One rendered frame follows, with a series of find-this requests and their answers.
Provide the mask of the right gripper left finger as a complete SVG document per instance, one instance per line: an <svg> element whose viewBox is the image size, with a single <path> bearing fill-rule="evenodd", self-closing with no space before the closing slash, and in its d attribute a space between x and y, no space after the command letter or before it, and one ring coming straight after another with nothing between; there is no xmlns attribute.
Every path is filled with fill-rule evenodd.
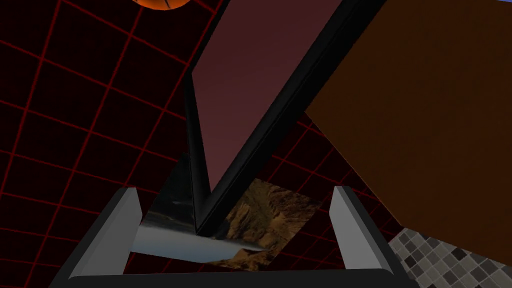
<svg viewBox="0 0 512 288"><path fill-rule="evenodd" d="M142 220L137 190L120 188L50 283L52 287L116 287Z"/></svg>

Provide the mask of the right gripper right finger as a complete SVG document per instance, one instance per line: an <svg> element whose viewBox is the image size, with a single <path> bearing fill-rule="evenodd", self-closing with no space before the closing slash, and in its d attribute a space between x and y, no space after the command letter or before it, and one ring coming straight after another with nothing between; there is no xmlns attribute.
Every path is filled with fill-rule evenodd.
<svg viewBox="0 0 512 288"><path fill-rule="evenodd" d="M335 186L328 213L347 269L381 269L405 276L405 269L353 189Z"/></svg>

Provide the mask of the orange ball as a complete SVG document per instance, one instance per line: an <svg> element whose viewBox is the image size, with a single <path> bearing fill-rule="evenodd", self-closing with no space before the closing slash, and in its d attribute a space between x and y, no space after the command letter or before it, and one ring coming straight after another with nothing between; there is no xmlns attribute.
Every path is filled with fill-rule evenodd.
<svg viewBox="0 0 512 288"><path fill-rule="evenodd" d="M174 10L191 0L132 0L138 5L152 10Z"/></svg>

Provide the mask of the brown wooden board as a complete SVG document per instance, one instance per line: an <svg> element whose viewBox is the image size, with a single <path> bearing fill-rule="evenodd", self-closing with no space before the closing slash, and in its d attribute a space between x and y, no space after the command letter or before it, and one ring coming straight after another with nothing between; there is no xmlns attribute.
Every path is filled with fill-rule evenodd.
<svg viewBox="0 0 512 288"><path fill-rule="evenodd" d="M386 0L306 112L401 226L512 266L512 2Z"/></svg>

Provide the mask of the landscape picture book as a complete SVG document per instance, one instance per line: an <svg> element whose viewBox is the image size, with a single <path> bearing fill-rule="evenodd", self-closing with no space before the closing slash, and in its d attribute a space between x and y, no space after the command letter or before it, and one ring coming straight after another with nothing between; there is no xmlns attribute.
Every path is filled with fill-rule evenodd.
<svg viewBox="0 0 512 288"><path fill-rule="evenodd" d="M134 253L259 271L320 208L317 200L254 179L211 237L195 233L188 154L181 155L143 218Z"/></svg>

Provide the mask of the black framed maroon panel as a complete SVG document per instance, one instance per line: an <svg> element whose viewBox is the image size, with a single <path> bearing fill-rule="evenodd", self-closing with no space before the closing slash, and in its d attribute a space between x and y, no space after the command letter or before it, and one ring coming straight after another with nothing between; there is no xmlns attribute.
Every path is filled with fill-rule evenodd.
<svg viewBox="0 0 512 288"><path fill-rule="evenodd" d="M210 237L386 0L223 0L183 80L195 232Z"/></svg>

